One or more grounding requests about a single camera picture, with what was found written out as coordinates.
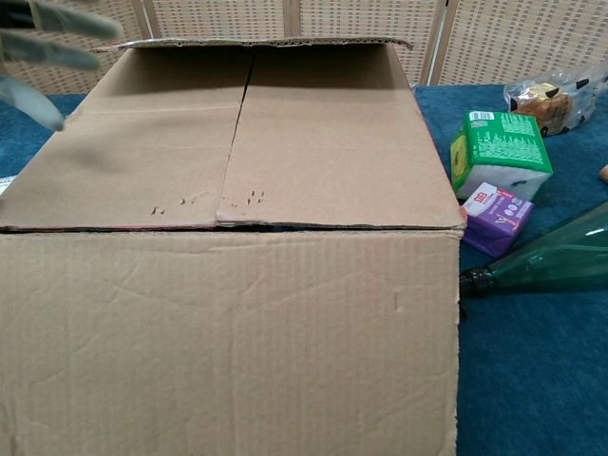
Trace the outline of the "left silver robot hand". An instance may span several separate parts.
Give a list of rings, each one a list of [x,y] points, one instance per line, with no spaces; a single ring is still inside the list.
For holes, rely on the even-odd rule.
[[[119,21],[50,1],[3,1],[1,3],[1,62],[67,67],[94,71],[100,66],[91,52],[24,35],[24,30],[84,35],[97,39],[118,38]],[[30,117],[42,127],[58,132],[66,117],[43,93],[10,75],[1,75],[1,101]]]

